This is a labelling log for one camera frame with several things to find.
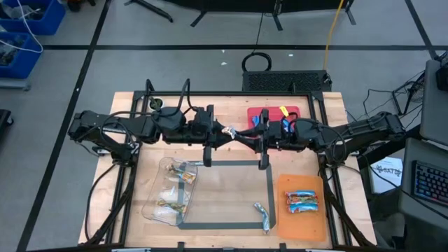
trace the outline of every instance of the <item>red tray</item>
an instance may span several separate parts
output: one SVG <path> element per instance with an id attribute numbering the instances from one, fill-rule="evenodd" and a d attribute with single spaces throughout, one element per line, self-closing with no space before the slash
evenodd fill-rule
<path id="1" fill-rule="evenodd" d="M 285 108 L 288 111 L 288 113 L 296 112 L 297 116 L 300 117 L 300 111 L 297 106 L 285 106 Z M 249 129 L 255 127 L 255 125 L 252 122 L 252 118 L 254 116 L 260 116 L 262 109 L 267 109 L 269 111 L 269 121 L 280 121 L 281 118 L 284 116 L 279 106 L 248 108 L 247 121 Z M 295 119 L 295 115 L 289 115 L 286 119 L 290 122 L 292 119 Z"/>

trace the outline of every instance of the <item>yellow tag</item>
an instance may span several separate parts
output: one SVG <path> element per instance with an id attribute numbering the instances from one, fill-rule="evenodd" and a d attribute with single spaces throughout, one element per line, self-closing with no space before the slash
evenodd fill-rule
<path id="1" fill-rule="evenodd" d="M 286 108 L 285 108 L 284 106 L 281 106 L 281 107 L 280 107 L 280 110 L 281 110 L 281 112 L 283 112 L 283 114 L 284 114 L 285 116 L 289 116 L 288 110 L 286 110 Z"/>

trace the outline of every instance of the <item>white paper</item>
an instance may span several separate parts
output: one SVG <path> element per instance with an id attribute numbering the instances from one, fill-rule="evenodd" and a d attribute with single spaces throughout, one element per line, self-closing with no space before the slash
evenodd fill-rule
<path id="1" fill-rule="evenodd" d="M 401 175 L 403 173 L 403 162 L 399 158 L 386 157 L 372 164 L 372 168 L 380 175 L 382 178 L 387 179 L 396 186 L 401 185 Z M 394 187 L 380 179 L 376 174 L 373 173 L 371 169 L 370 172 L 370 183 L 372 186 L 372 193 L 384 193 Z"/>

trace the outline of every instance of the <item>clear plastic container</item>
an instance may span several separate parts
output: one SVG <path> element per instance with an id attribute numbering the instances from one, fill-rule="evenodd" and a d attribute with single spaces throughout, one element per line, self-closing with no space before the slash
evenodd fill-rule
<path id="1" fill-rule="evenodd" d="M 183 222 L 197 181 L 196 165 L 164 157 L 141 214 L 169 225 Z"/>

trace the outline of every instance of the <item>desk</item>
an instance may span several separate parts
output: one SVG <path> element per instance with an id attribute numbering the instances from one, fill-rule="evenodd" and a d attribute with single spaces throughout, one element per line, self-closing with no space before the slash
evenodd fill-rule
<path id="1" fill-rule="evenodd" d="M 128 111 L 132 104 L 132 92 L 117 92 L 112 103 L 112 112 Z M 176 106 L 179 97 L 162 97 L 166 106 Z M 325 109 L 330 126 L 347 123 L 344 104 L 340 93 L 324 93 Z M 247 128 L 246 107 L 255 106 L 298 106 L 301 117 L 310 118 L 309 106 L 306 97 L 280 97 L 280 96 L 192 96 L 193 106 L 207 106 L 214 104 L 216 118 L 223 125 L 232 125 L 236 129 Z M 319 105 L 314 102 L 319 115 Z M 182 110 L 188 107 L 184 101 Z M 192 119 L 193 113 L 187 114 L 187 119 Z M 113 135 L 115 140 L 124 139 L 123 135 Z M 310 150 L 301 153 L 292 151 L 269 150 L 272 164 L 272 178 L 274 185 L 274 200 L 277 208 L 277 178 L 280 174 L 317 174 L 319 165 L 316 154 Z M 141 148 L 139 165 L 136 174 L 132 207 L 129 217 L 129 225 L 126 236 L 127 247 L 177 247 L 177 242 L 185 242 L 185 247 L 195 248 L 266 248 L 277 249 L 280 243 L 286 243 L 288 248 L 330 248 L 331 240 L 328 236 L 324 242 L 284 240 L 277 236 L 277 227 L 274 227 L 268 235 L 262 230 L 180 230 L 177 227 L 157 223 L 144 218 L 141 215 L 142 206 L 145 204 L 151 191 L 151 186 L 158 171 L 158 162 L 163 157 L 183 158 L 185 160 L 201 160 L 202 146 L 187 146 L 183 144 L 167 145 L 159 141 L 153 145 L 143 145 Z M 213 160 L 257 160 L 258 155 L 244 145 L 232 142 L 212 153 Z M 350 157 L 347 165 L 358 167 L 356 159 Z M 96 178 L 111 166 L 109 156 L 101 157 L 97 165 Z M 90 234 L 102 224 L 109 214 L 113 194 L 116 186 L 118 168 L 106 175 L 95 188 L 89 217 Z M 356 224 L 358 229 L 376 244 L 375 234 L 370 220 L 367 201 L 365 199 L 361 177 L 350 169 L 340 168 L 339 177 L 342 184 L 342 193 L 346 212 Z M 118 233 L 122 218 L 117 217 L 113 241 L 118 241 Z M 343 244 L 342 229 L 335 214 L 337 235 L 339 243 Z M 84 242 L 85 237 L 81 232 L 79 242 Z"/>

